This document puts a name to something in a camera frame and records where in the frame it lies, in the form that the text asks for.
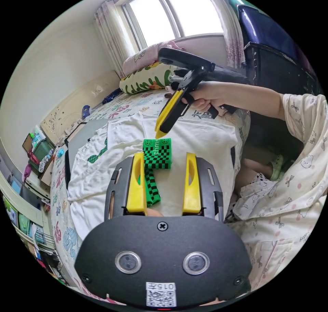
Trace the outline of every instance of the white pajamas with print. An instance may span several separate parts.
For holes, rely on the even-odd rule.
[[[229,226],[244,241],[253,269],[252,290],[266,284],[295,257],[311,234],[328,187],[328,106],[323,95],[283,96],[289,132],[304,143],[278,182],[257,180],[241,189]]]

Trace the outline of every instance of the bedsheet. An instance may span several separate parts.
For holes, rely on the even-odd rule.
[[[145,94],[129,96],[122,94],[115,100],[101,106],[94,113],[88,116],[85,121],[92,119],[117,119],[131,116],[136,112],[147,115],[158,116],[164,107],[167,99],[164,98],[165,90],[153,90]],[[250,127],[250,113],[247,110],[237,110],[233,115],[225,114],[223,117],[211,119],[208,113],[201,113],[195,110],[188,110],[183,119],[204,119],[206,121],[220,122],[232,125],[236,129],[238,144],[236,146],[235,174],[240,169],[240,159]],[[81,247],[82,240],[78,237],[70,214],[69,203],[67,201],[67,190],[65,184],[65,159],[63,156],[54,160],[51,183],[51,222],[53,226],[54,239],[57,252],[71,278],[75,281],[80,292],[87,296],[97,298],[91,294],[78,277],[74,262]]]

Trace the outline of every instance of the pink pillow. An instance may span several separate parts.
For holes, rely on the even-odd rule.
[[[161,48],[181,50],[174,41],[162,42],[149,46],[124,61],[122,69],[125,76],[155,63],[158,60],[158,51]]]

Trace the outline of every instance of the window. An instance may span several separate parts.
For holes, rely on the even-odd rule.
[[[140,49],[180,37],[223,33],[211,0],[131,0],[123,10]]]

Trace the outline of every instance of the white wall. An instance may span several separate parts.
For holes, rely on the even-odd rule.
[[[57,33],[23,56],[4,93],[0,137],[24,172],[22,144],[36,124],[67,95],[112,67],[93,24]]]
[[[219,66],[227,65],[226,43],[223,34],[198,35],[175,40],[187,52],[198,55]]]

